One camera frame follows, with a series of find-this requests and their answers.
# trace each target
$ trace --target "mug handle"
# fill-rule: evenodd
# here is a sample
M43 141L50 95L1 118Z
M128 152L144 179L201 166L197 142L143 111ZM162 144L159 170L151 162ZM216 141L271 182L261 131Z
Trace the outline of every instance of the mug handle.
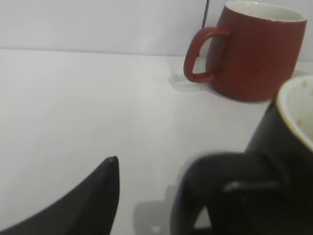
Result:
M208 210L213 231L227 229L226 221L221 223L227 214L224 198L282 195L288 191L288 171L283 162L273 157L266 153L224 153L193 162L173 203L171 234L209 234L194 227L203 207Z
M195 62L202 45L206 40L214 36L230 36L230 30L228 28L219 27L203 28L191 41L184 63L184 74L189 81L203 83L215 80L215 76L211 72L193 73Z

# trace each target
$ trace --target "red mug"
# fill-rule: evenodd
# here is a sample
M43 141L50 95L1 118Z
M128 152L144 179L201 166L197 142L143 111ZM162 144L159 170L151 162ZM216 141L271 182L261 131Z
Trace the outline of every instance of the red mug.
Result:
M291 78L307 20L299 12L269 3L228 2L217 27L200 30L188 49L184 74L210 82L220 93L241 101L273 98ZM193 73L203 43L212 39L206 72Z

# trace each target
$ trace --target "dark cable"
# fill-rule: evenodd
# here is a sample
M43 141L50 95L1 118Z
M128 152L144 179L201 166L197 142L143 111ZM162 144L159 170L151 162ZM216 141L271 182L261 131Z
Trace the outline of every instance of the dark cable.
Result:
M210 5L210 0L206 0L205 11L204 11L204 17L203 17L203 21L202 21L202 28L205 27L206 18L207 18L207 13L208 13L208 11L209 11L209 5Z

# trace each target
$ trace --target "black handle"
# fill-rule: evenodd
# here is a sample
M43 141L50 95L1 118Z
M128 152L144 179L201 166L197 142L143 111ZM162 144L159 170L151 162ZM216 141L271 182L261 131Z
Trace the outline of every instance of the black handle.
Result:
M194 228L200 211L207 207L212 230L219 230L226 195L279 193L284 177L265 154L225 153L197 159L187 170L171 214L171 234L200 234Z

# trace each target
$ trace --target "white table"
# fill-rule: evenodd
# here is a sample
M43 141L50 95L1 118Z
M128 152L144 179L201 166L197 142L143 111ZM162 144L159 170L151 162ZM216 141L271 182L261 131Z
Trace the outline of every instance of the white table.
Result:
M268 105L190 83L183 61L0 50L0 229L47 207L117 155L112 235L167 234L188 164L203 153L243 151ZM297 70L313 72L313 63Z

